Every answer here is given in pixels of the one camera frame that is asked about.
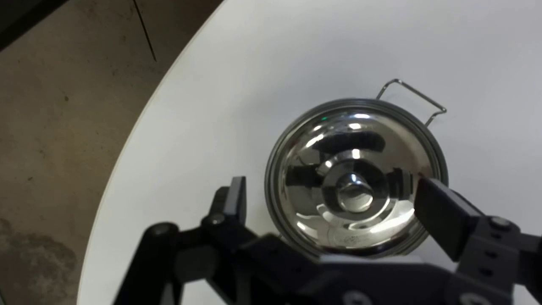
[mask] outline gray floor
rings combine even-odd
[[[0,52],[0,289],[75,303],[102,191],[136,118],[217,0],[72,0]]]

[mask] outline metal bowl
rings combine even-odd
[[[414,213],[421,176],[448,183],[443,150],[414,115],[383,99],[309,110],[278,138],[267,199],[304,252],[402,254],[427,235]]]

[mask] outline bolt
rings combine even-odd
[[[512,227],[512,221],[509,221],[507,218],[502,216],[492,216],[492,225],[502,230],[509,230]]]
[[[366,293],[361,291],[348,291],[343,294],[344,305],[373,305],[372,298]]]
[[[178,232],[180,228],[177,227],[177,223],[172,223],[172,221],[161,221],[161,223],[156,223],[153,227],[148,228],[148,233],[150,235],[165,235],[165,233],[170,233],[170,232]]]
[[[463,293],[461,296],[460,296],[460,303],[461,305],[492,305],[490,301],[488,301],[488,298],[485,298],[485,296],[482,296],[482,294],[478,294],[478,293]]]
[[[209,216],[209,221],[211,221],[212,225],[219,225],[219,223],[222,223],[224,220],[226,220],[226,215],[224,215],[224,213],[214,213],[214,215]]]

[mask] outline black metal frame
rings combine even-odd
[[[194,230],[175,223],[146,230],[117,305],[177,305],[184,284],[207,279],[239,305],[509,305],[522,282],[541,301],[541,237],[487,216],[438,179],[422,177],[416,211],[456,272],[431,264],[365,260],[351,255],[304,255],[280,237],[256,237],[244,227],[246,179],[216,194],[211,215]]]

